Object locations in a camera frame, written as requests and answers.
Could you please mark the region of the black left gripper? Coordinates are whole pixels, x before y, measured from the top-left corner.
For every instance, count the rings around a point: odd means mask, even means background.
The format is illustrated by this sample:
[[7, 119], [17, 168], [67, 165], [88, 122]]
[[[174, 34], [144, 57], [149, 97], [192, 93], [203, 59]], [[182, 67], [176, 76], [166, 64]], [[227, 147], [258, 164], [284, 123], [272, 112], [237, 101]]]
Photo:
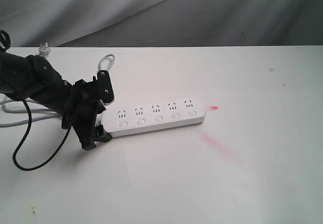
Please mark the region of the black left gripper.
[[84, 150], [94, 149], [94, 142], [112, 140], [111, 134], [103, 125], [95, 127], [97, 115], [106, 110], [104, 103], [99, 99], [96, 81], [94, 77], [90, 82], [81, 79], [74, 85], [66, 84], [71, 95], [63, 110], [62, 128], [73, 128]]

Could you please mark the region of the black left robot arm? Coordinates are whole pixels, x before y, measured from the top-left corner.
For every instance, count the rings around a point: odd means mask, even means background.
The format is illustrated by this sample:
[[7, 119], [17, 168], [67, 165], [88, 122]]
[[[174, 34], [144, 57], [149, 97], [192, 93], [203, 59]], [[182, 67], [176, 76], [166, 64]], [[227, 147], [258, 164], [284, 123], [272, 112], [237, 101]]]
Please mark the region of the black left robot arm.
[[62, 116], [62, 128], [72, 126], [84, 150], [112, 139], [97, 115], [114, 101], [108, 70], [100, 69], [91, 82], [71, 84], [39, 55], [25, 58], [1, 52], [1, 93], [14, 101], [30, 98]]

